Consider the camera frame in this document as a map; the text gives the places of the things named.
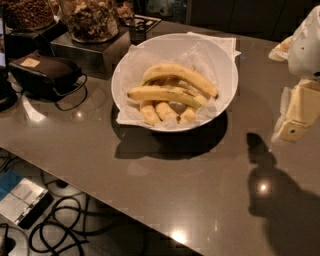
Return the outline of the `beige flat gripper finger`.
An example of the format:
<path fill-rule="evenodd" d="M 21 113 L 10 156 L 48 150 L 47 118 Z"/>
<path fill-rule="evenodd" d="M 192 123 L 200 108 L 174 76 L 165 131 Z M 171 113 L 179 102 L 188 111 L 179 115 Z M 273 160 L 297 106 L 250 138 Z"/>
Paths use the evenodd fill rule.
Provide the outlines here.
<path fill-rule="evenodd" d="M 285 87 L 280 117 L 272 135 L 273 143 L 297 142 L 320 116 L 320 83 L 301 79 L 293 88 Z"/>

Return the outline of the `white rounded gripper body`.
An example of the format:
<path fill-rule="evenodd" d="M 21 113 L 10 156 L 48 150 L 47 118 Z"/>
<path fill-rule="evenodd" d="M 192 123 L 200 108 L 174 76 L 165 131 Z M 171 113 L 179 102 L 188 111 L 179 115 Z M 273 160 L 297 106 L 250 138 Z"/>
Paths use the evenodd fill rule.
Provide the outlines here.
<path fill-rule="evenodd" d="M 320 6 L 316 6 L 294 34 L 273 48 L 269 58 L 286 62 L 289 72 L 301 79 L 320 78 Z"/>

